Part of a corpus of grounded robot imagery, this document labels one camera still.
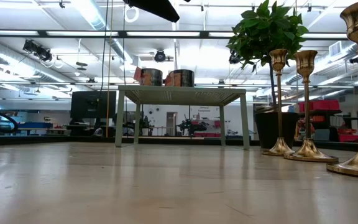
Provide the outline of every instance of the workbench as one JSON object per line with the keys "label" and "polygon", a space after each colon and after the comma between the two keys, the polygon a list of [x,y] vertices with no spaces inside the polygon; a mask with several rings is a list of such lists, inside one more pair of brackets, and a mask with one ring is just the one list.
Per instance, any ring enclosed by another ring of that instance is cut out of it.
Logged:
{"label": "workbench", "polygon": [[[240,98],[242,140],[244,149],[249,149],[246,90],[244,89],[126,85],[119,86],[118,90],[116,147],[121,147],[122,144],[125,97],[136,104],[134,144],[139,142],[141,105],[218,106],[220,120],[224,124],[224,106]],[[225,125],[221,125],[221,145],[226,145]]]}

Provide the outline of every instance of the wooden floor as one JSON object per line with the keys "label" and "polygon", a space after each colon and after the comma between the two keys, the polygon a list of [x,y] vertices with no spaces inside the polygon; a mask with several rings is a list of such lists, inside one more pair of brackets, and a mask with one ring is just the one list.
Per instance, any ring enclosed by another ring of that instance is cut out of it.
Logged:
{"label": "wooden floor", "polygon": [[[354,152],[330,151],[343,161]],[[357,223],[358,178],[257,148],[0,147],[0,224]]]}

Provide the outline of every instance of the ceiling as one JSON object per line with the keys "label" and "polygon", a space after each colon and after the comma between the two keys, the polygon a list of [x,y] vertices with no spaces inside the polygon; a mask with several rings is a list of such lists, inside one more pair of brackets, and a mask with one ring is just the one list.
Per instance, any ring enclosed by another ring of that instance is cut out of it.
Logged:
{"label": "ceiling", "polygon": [[[95,1],[103,20],[107,20],[112,30],[195,30],[195,31],[228,31],[235,26],[242,18],[241,13],[249,10],[254,2],[258,6],[262,1],[242,1],[242,0],[192,0],[189,3],[181,0],[171,0],[176,6],[181,19],[176,25],[165,19],[159,18],[148,12],[139,10],[139,18],[134,22],[126,22],[124,18],[124,7],[122,1],[114,0],[112,7],[107,1]],[[308,12],[308,3],[311,2],[311,11]],[[340,12],[357,0],[279,0],[279,4],[286,6],[298,6],[298,13],[302,13],[303,25],[309,28],[310,32],[329,32],[345,33],[346,25],[339,17]],[[59,1],[55,0],[0,0],[0,30],[93,30],[93,27],[87,22],[80,11],[74,7],[70,1],[64,1],[65,8],[59,6]],[[134,18],[135,10],[127,11],[129,19]],[[39,64],[39,60],[32,55],[27,55],[23,51],[24,37],[0,37],[0,45],[11,49],[24,58],[28,56],[34,60],[32,66],[35,69],[53,70],[52,72],[61,75],[59,78],[64,82],[86,82],[89,78],[95,78],[97,82],[107,81],[110,75],[113,82],[124,81],[134,82],[133,67],[126,63],[126,72],[123,71],[122,60],[110,48],[104,39],[83,38],[79,46],[79,40],[76,38],[31,38],[36,43],[45,48],[51,49],[51,53],[58,56],[60,63],[52,65],[46,63],[44,67]],[[258,67],[257,71],[252,73],[251,67],[240,69],[240,65],[230,65],[228,58],[230,53],[225,47],[227,39],[118,39],[129,55],[139,57],[140,67],[158,68],[167,73],[175,69],[175,60],[178,67],[189,69],[196,74],[196,83],[217,83],[223,79],[226,83],[234,84],[270,84],[269,66]],[[304,42],[301,50],[317,50],[316,70],[312,75],[311,85],[333,85],[343,82],[346,85],[354,84],[358,81],[358,64],[346,65],[345,61],[355,54],[351,50],[343,52],[340,57],[327,57],[329,46],[335,44],[336,40],[308,40]],[[342,42],[342,45],[349,45],[350,42]],[[175,46],[177,47],[177,56],[175,58]],[[164,50],[172,61],[157,63],[153,61],[153,54],[156,50]],[[79,72],[76,68],[76,62],[87,63],[86,71]],[[296,85],[290,80],[296,75],[295,63],[291,62],[291,67],[285,67],[283,71],[283,82]],[[324,83],[325,80],[334,77],[342,77],[335,82]],[[258,96],[264,97],[269,94],[268,88],[248,87],[248,91],[258,91]],[[325,90],[324,93],[336,90]],[[288,90],[285,95],[289,98],[293,96],[293,90]]]}

